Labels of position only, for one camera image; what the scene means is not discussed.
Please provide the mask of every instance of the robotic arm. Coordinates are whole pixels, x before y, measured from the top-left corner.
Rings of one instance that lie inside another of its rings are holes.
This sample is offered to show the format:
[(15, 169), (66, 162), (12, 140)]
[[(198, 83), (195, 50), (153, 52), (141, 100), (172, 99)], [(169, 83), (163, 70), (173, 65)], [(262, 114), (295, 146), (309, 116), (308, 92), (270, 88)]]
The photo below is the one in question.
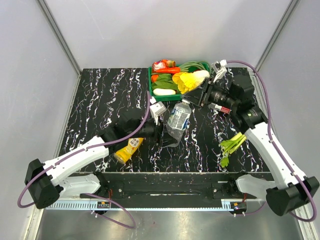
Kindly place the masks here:
[[(248, 193), (268, 202), (270, 208), (279, 216), (282, 216), (309, 202), (309, 199), (296, 177), (283, 162), (281, 156), (273, 147), (268, 137), (268, 119), (262, 110), (254, 104), (254, 86), (251, 79), (246, 76), (237, 75), (234, 77), (229, 89), (221, 88), (217, 81), (225, 73), (227, 62), (225, 60), (216, 62), (213, 68), (216, 76), (213, 79), (207, 78), (201, 86), (190, 91), (182, 98), (194, 105), (203, 107), (208, 105), (213, 109), (220, 109), (222, 112), (230, 113), (234, 125), (248, 138), (261, 154), (274, 178), (273, 181), (266, 181), (255, 178), (249, 174), (240, 173), (239, 177), (225, 183), (224, 189), (236, 197), (240, 193)], [(156, 143), (162, 143), (163, 147), (171, 146), (175, 139), (164, 130), (162, 121), (158, 118), (166, 111), (161, 102), (155, 103), (151, 100), (150, 107), (152, 118), (148, 119), (144, 126), (132, 136), (132, 138), (152, 138)], [(93, 193), (100, 197), (108, 196), (109, 183), (102, 173), (95, 172), (85, 176), (72, 176), (76, 172), (98, 159), (103, 159), (117, 150), (125, 147), (127, 141), (122, 141), (109, 147), (103, 146), (106, 142), (121, 139), (132, 133), (141, 123), (140, 119), (134, 119), (128, 114), (119, 121), (108, 126), (104, 132), (93, 137), (82, 146), (66, 153), (63, 156), (41, 163), (38, 159), (30, 162), (25, 178), (28, 184), (41, 171), (51, 168), (42, 177), (34, 181), (29, 192), (38, 209), (46, 208), (61, 198), (72, 198), (82, 193)], [(308, 191), (313, 196), (319, 188), (319, 182), (315, 177), (307, 177), (291, 160), (279, 141), (274, 137), (273, 141), (279, 146), (282, 154), (294, 169), (294, 174), (303, 179)], [(89, 146), (101, 144), (95, 148)], [(60, 159), (70, 156), (66, 161), (57, 164)]]

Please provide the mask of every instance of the white wall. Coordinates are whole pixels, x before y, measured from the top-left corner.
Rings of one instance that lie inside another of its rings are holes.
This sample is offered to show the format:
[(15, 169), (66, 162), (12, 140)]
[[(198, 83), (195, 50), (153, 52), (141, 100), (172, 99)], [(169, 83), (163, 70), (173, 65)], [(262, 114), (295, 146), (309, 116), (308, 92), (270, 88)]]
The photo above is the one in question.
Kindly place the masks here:
[[(260, 71), (281, 144), (320, 181), (320, 1), (301, 1)], [(320, 211), (320, 190), (315, 195)], [(320, 230), (320, 216), (315, 221)]]
[(255, 65), (290, 0), (46, 0), (81, 68)]
[(54, 156), (77, 76), (35, 0), (0, 5), (0, 239), (19, 240), (28, 163)]

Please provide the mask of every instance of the yellow object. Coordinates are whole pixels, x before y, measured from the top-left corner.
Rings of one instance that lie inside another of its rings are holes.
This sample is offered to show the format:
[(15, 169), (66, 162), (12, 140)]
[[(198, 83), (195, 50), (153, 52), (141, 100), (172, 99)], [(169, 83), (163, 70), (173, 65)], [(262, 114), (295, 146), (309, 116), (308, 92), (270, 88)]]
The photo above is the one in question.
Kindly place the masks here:
[(181, 94), (185, 94), (196, 87), (198, 87), (205, 78), (210, 76), (206, 70), (200, 70), (195, 72), (178, 72), (172, 76), (172, 80), (178, 85), (178, 89)]
[(128, 145), (118, 150), (114, 154), (115, 159), (117, 159), (119, 163), (126, 164), (126, 162), (131, 158), (131, 156), (139, 148), (143, 140), (144, 139), (141, 137), (130, 138), (128, 141)]

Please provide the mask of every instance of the water bottle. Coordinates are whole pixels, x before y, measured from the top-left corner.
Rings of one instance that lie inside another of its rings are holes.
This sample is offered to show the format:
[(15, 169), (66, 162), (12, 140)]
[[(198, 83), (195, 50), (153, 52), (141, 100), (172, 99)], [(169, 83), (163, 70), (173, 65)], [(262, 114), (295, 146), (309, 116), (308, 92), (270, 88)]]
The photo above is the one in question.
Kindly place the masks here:
[(191, 112), (190, 102), (184, 99), (177, 103), (171, 112), (166, 129), (170, 136), (178, 141), (177, 145), (185, 132)]

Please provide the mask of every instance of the plastic bottle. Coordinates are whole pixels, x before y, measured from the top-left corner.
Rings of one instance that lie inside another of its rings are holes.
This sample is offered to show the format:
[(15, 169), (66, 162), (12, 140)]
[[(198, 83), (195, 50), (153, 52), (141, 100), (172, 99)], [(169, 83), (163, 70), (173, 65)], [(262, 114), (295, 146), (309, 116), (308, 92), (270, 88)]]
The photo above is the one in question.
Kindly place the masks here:
[(178, 141), (178, 144), (185, 132), (191, 112), (190, 102), (183, 99), (174, 106), (166, 124), (168, 133)]
[(114, 154), (114, 158), (118, 160), (119, 163), (126, 164), (126, 162), (131, 158), (135, 151), (139, 148), (144, 139), (139, 138), (130, 138), (128, 145), (124, 148), (118, 150)]

